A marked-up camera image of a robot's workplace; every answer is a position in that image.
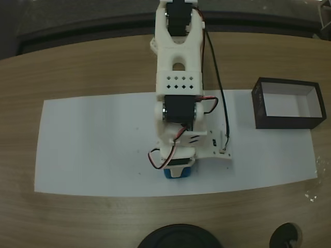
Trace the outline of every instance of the white paper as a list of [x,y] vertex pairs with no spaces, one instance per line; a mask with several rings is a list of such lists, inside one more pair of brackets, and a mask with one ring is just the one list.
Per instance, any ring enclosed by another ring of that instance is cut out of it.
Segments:
[[[90,196],[168,196],[268,187],[315,178],[309,130],[255,129],[250,90],[226,90],[232,161],[200,160],[167,179],[147,158],[156,145],[155,93],[44,102],[35,191]],[[219,91],[207,95],[220,96]],[[224,125],[222,104],[207,116]]]

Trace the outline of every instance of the open box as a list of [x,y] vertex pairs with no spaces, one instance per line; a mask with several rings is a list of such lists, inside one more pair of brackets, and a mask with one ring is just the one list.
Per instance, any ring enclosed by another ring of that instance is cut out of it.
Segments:
[[318,83],[261,77],[252,98],[258,129],[313,129],[326,119]]

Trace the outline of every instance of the black circular object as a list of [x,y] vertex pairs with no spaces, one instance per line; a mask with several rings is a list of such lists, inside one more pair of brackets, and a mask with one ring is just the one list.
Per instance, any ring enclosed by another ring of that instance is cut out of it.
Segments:
[[205,229],[176,224],[165,226],[149,234],[138,248],[223,248]]
[[301,239],[299,227],[292,223],[285,223],[274,231],[270,238],[269,248],[297,248]]

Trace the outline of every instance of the blue object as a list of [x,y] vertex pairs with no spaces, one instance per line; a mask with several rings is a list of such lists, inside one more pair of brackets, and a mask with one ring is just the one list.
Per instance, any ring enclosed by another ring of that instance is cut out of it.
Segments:
[[171,176],[171,172],[170,172],[170,169],[164,169],[164,175],[166,178],[169,178],[169,179],[175,179],[175,178],[183,178],[183,177],[189,177],[191,175],[191,167],[185,167],[183,170],[182,170],[182,174],[180,175],[180,177],[172,177]]

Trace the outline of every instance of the wooden table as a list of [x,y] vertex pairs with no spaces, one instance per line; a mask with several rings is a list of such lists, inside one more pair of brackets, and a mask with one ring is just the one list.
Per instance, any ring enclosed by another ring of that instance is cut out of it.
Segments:
[[[318,82],[331,116],[330,42],[245,33],[211,37],[225,89],[251,89],[260,76]],[[273,231],[285,222],[302,229],[302,247],[329,247],[331,118],[312,131],[318,179],[195,196],[34,192],[43,101],[154,91],[156,56],[149,49],[150,39],[97,40],[0,61],[1,247],[137,247],[151,231],[175,223],[203,227],[225,247],[268,247]],[[217,88],[209,48],[205,85]]]

